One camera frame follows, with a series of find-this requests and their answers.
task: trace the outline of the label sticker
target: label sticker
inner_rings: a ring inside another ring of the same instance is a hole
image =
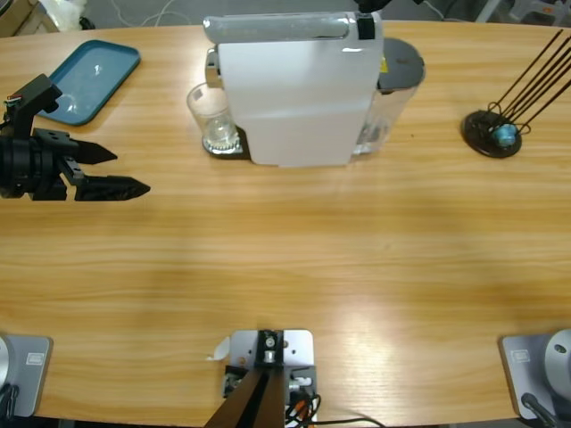
[[[42,366],[44,364],[44,359],[46,354],[40,352],[29,352],[26,358],[26,366]]]
[[[529,363],[531,361],[527,350],[512,350],[511,360],[514,363]]]
[[[383,57],[383,60],[381,61],[381,73],[388,73],[389,72],[389,66],[386,63],[386,58]]]

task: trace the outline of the black round base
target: black round base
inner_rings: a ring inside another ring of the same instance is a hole
[[[480,110],[467,115],[460,126],[460,132],[466,144],[477,152],[491,158],[508,158],[519,152],[522,143],[520,134],[517,134],[516,142],[510,147],[500,147],[493,139],[490,128],[498,119],[501,120],[502,125],[512,124],[509,120],[502,119],[500,114],[493,111]]]

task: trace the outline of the blue tray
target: blue tray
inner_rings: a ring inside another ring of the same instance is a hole
[[[59,108],[39,116],[68,125],[88,123],[140,62],[141,55],[132,47],[85,42],[50,76],[63,92],[57,99]]]

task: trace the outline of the wooden table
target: wooden table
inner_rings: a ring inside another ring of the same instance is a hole
[[[186,108],[199,27],[0,40],[0,93],[81,42],[142,62],[95,119],[99,174],[151,185],[130,202],[0,201],[0,328],[54,338],[39,414],[204,424],[236,329],[311,329],[322,417],[390,425],[513,417],[497,341],[571,325],[571,96],[516,157],[485,158],[460,120],[496,99],[554,29],[388,22],[427,77],[377,155],[277,169],[209,157]]]

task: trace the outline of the clear glass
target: clear glass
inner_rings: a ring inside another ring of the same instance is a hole
[[[186,104],[203,132],[203,142],[208,148],[224,152],[232,151],[240,144],[223,89],[202,83],[191,89]]]

